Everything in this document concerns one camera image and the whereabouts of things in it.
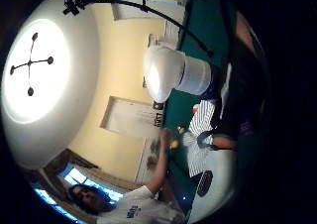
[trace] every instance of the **wall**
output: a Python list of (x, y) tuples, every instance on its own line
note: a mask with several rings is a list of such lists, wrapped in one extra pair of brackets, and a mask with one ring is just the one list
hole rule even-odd
[(94, 100), (69, 148), (109, 174), (134, 180), (143, 139), (120, 136), (100, 128), (109, 96), (152, 104), (143, 83), (143, 55), (149, 34), (161, 36), (163, 20), (113, 21), (111, 6), (89, 6), (96, 17), (100, 39), (100, 71)]

